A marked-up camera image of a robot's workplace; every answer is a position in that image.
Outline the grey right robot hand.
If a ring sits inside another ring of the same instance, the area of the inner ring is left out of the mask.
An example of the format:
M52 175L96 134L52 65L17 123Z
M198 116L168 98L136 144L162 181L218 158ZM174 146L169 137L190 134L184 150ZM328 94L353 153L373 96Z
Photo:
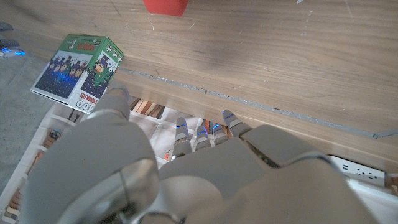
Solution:
M1 32L13 31L14 28L6 22L1 22ZM25 51L19 47L16 40L8 39L1 35L1 58L9 58L15 56L24 56Z

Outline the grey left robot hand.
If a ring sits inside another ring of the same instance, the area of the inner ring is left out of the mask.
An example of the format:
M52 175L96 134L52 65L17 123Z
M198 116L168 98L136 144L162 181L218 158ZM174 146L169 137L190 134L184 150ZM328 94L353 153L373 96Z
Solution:
M62 136L24 186L20 223L375 223L326 155L229 110L232 137L159 166L129 121L129 94L110 88Z

